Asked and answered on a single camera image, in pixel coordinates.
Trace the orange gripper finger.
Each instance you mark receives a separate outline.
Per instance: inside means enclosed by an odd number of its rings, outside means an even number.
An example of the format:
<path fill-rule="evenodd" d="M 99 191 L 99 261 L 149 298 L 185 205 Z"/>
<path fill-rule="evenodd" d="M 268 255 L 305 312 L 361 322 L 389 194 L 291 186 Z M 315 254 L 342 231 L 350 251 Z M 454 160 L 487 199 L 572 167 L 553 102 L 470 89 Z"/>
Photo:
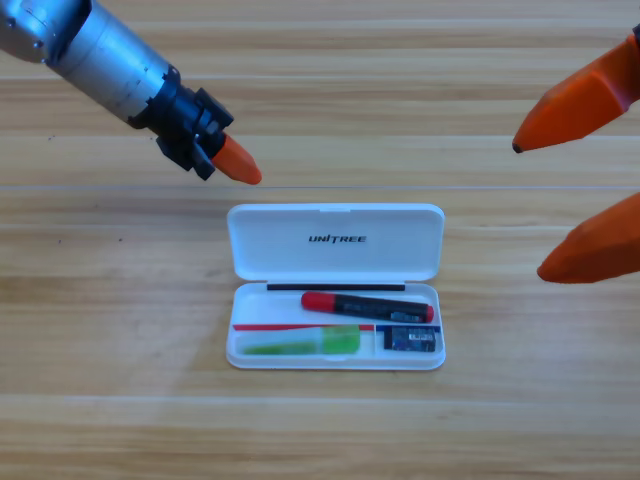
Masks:
<path fill-rule="evenodd" d="M 613 49 L 549 89 L 512 141 L 517 153 L 580 140 L 639 100 L 639 28 Z"/>
<path fill-rule="evenodd" d="M 637 193 L 571 230 L 537 269 L 551 283 L 589 284 L 639 271 Z"/>

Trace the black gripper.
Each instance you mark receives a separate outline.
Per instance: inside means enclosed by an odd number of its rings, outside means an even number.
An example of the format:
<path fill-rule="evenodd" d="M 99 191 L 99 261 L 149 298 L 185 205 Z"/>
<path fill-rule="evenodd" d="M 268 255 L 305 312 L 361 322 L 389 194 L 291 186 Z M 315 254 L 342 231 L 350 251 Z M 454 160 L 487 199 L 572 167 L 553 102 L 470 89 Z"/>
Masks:
<path fill-rule="evenodd" d="M 259 184 L 262 173 L 254 158 L 224 133 L 234 121 L 230 112 L 204 89 L 193 91 L 182 85 L 174 67 L 163 80 L 156 96 L 130 119 L 130 126 L 155 133 L 162 153 L 184 170 L 195 170 L 202 180 L 216 169 L 232 180 Z"/>

